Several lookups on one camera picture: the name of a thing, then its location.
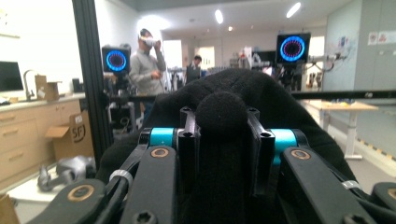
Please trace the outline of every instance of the ceiling light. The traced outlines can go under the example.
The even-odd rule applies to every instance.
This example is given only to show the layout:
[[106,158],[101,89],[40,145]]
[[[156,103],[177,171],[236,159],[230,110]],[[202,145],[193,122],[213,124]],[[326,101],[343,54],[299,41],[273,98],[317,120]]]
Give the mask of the ceiling light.
[[151,30],[165,30],[170,27],[170,24],[167,20],[162,17],[149,15],[145,16],[137,22],[138,30],[142,28],[146,28]]
[[294,15],[294,13],[296,13],[298,11],[298,9],[300,9],[301,3],[296,3],[289,11],[288,14],[286,14],[286,18],[290,18],[292,15]]
[[223,18],[222,18],[222,14],[221,14],[220,10],[216,10],[215,16],[216,16],[216,21],[218,22],[218,24],[222,24]]

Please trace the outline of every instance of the cardboard box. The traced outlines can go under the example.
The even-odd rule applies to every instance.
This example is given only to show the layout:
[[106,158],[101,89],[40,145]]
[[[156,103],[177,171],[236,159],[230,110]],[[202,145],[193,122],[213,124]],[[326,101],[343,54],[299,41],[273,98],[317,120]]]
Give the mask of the cardboard box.
[[0,223],[20,224],[14,203],[8,194],[0,194]]
[[46,137],[53,140],[56,161],[79,155],[93,157],[91,126],[87,111],[71,115],[69,123],[49,127]]
[[35,76],[37,100],[59,100],[58,82],[47,82],[46,76]]

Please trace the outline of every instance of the black foam ball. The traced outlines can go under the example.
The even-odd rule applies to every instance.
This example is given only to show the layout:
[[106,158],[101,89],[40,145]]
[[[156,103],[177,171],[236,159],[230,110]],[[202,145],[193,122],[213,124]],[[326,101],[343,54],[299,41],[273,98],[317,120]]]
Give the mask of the black foam ball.
[[198,104],[195,120],[203,133],[215,137],[234,137],[243,131],[248,122],[244,101],[227,91],[212,93]]

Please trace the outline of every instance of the gray shirt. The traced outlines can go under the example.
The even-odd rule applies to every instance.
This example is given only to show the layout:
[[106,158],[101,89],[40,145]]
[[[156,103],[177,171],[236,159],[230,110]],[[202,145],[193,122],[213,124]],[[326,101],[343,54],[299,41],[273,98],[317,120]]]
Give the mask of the gray shirt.
[[152,79],[151,72],[166,70],[165,60],[160,51],[156,51],[157,59],[138,49],[137,52],[131,57],[131,72],[129,77],[136,85],[138,93],[143,95],[157,95],[164,93],[163,84],[161,79]]

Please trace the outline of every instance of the wooden cabinet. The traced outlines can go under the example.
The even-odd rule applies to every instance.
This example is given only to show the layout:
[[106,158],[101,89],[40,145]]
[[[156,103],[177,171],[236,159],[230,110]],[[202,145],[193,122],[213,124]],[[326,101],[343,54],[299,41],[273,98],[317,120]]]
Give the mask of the wooden cabinet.
[[0,110],[0,189],[36,173],[42,164],[55,163],[53,144],[45,133],[80,113],[79,99],[29,104]]

